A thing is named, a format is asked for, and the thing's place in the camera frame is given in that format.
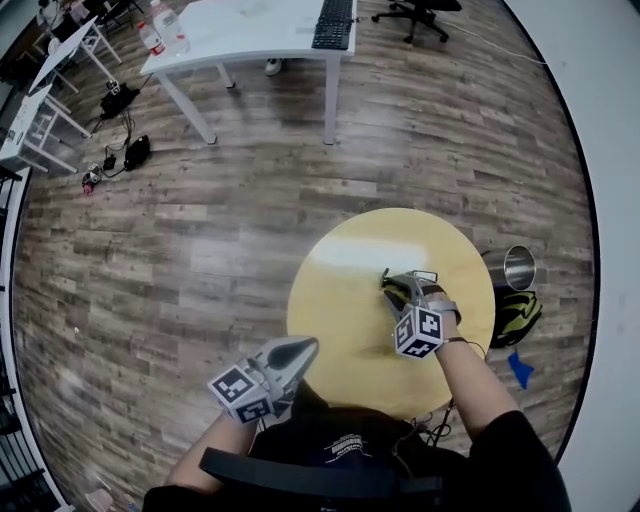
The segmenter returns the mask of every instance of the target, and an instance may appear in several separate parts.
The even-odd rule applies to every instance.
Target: black bag
[[[496,296],[496,323],[491,348],[515,345],[524,338],[542,315],[535,292],[508,292]]]

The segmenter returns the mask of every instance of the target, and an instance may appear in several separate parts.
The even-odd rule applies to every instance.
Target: white wall
[[[596,349],[561,461],[577,512],[640,496],[640,15],[629,0],[506,0],[543,54],[584,150],[600,229]]]
[[[38,14],[38,0],[7,0],[0,10],[0,58]]]

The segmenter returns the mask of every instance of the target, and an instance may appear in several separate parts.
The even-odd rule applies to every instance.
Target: desk leg
[[[42,172],[49,172],[49,169],[47,169],[46,167],[43,167],[42,165],[37,164],[29,160],[28,158],[23,157],[22,155],[18,155],[18,158],[22,160],[25,164],[30,165],[31,167],[35,167],[36,169],[40,169]]]
[[[82,45],[82,49],[84,50],[84,53],[86,53],[89,58],[96,63],[96,66],[98,66],[100,68],[100,70],[107,75],[107,78],[109,80],[113,80],[114,82],[117,82],[116,77],[114,77],[111,73],[109,73],[109,70],[107,68],[104,67],[104,64],[102,64],[102,62],[100,62],[98,60],[98,57],[96,57],[93,52],[91,50],[89,50],[89,48],[87,48],[87,46],[83,43],[80,43]]]
[[[98,30],[98,27],[95,25],[95,23],[93,25],[93,30],[96,33],[96,35],[98,36],[98,39],[100,39],[100,41],[102,41],[104,43],[104,45],[107,47],[107,50],[109,50],[111,52],[111,55],[113,55],[115,57],[115,59],[118,61],[119,64],[122,64],[122,59],[116,53],[116,51],[111,47],[111,45],[109,44],[109,41],[107,41],[106,37],[104,37],[102,35],[102,32],[100,32],[100,30]]]
[[[71,171],[71,172],[78,172],[78,169],[76,169],[75,167],[69,165],[67,162],[64,162],[64,161],[60,160],[57,156],[53,156],[51,153],[48,153],[44,149],[39,148],[35,144],[32,144],[28,140],[24,141],[24,145],[27,146],[29,149],[32,149],[36,153],[39,153],[43,157],[51,160],[53,163],[58,164],[60,167],[64,167],[65,169],[67,169],[68,171]]]
[[[54,69],[52,71],[52,73],[56,76],[56,78],[60,79],[60,81],[66,85],[69,89],[71,89],[73,92],[75,92],[76,94],[78,94],[80,91],[76,88],[75,85],[73,85],[71,82],[69,82],[69,80],[67,80],[65,77],[63,77],[60,73],[58,73],[58,71],[56,69]]]
[[[73,119],[71,119],[67,115],[67,113],[64,112],[61,108],[59,108],[55,103],[53,103],[53,101],[51,101],[49,98],[45,98],[44,102],[51,108],[51,110],[53,110],[56,114],[58,114],[62,119],[64,119],[67,123],[73,126],[76,130],[78,130],[82,135],[84,135],[88,139],[91,138],[91,134],[87,130],[85,130],[82,126],[80,126]]]
[[[224,82],[224,86],[227,89],[231,89],[232,87],[235,87],[236,84],[229,76],[229,73],[227,73],[227,68],[224,67],[224,64],[217,64],[217,68],[218,68],[218,73],[220,73],[220,76],[222,77],[222,81]]]
[[[338,109],[338,83],[340,82],[340,55],[327,57],[324,88],[324,143],[333,144],[336,134]]]
[[[182,113],[187,116],[187,119],[191,121],[191,124],[198,130],[200,136],[207,144],[215,144],[216,136],[211,131],[211,128],[202,117],[202,114],[198,112],[196,106],[191,102],[189,98],[180,90],[178,86],[174,84],[167,75],[164,73],[156,73],[156,77],[160,80],[160,83],[165,88],[169,96],[176,102],[178,108],[182,110]]]

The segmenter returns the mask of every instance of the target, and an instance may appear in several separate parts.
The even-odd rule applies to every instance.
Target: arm
[[[246,454],[251,448],[255,434],[255,423],[240,425],[223,412],[176,463],[165,485],[178,485],[205,494],[216,492],[222,483],[199,467],[205,449],[211,447],[238,455]]]
[[[460,336],[455,315],[442,315],[445,338]],[[471,440],[494,419],[518,406],[481,357],[464,342],[445,343],[436,352],[460,418]]]

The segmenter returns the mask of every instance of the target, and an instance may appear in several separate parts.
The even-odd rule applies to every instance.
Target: blue object
[[[517,352],[511,354],[508,358],[509,366],[513,370],[513,373],[516,375],[516,379],[522,386],[522,389],[527,389],[527,383],[529,382],[529,376],[533,373],[533,366],[529,366],[528,364],[524,364],[520,361],[520,357]]]

